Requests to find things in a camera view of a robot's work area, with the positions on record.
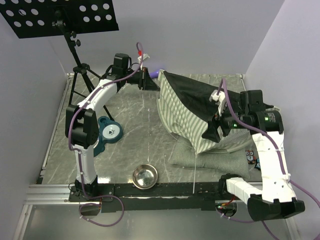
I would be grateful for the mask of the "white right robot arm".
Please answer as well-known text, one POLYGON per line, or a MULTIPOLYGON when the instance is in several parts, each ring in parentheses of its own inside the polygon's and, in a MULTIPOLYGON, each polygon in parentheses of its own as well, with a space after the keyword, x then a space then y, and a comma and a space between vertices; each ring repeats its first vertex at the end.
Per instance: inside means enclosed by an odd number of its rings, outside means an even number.
POLYGON ((218 143, 231 130, 247 129, 255 144, 261 167, 262 189, 258 189, 236 174, 223 175, 218 193, 223 199, 235 196, 247 205, 255 222, 287 219, 305 211, 290 183, 284 153, 284 125, 279 111, 263 101, 261 90, 242 91, 235 105, 226 90, 214 90, 209 101, 217 112, 208 122, 203 137, 218 143))

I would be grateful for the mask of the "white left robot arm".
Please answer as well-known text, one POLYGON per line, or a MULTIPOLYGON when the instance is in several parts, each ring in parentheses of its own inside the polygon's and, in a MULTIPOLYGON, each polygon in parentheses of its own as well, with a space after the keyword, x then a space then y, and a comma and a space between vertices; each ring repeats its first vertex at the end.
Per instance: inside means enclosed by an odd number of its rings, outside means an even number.
POLYGON ((113 64, 100 76, 97 86, 81 102, 66 109, 65 136, 68 148, 74 152, 77 174, 75 192, 87 201, 99 195, 98 175, 94 158, 107 143, 117 142, 123 135, 122 127, 108 116, 97 118, 99 112, 125 84, 137 85, 140 90, 159 91, 158 85, 143 66, 150 56, 138 51, 137 69, 132 69, 129 55, 117 53, 113 64))

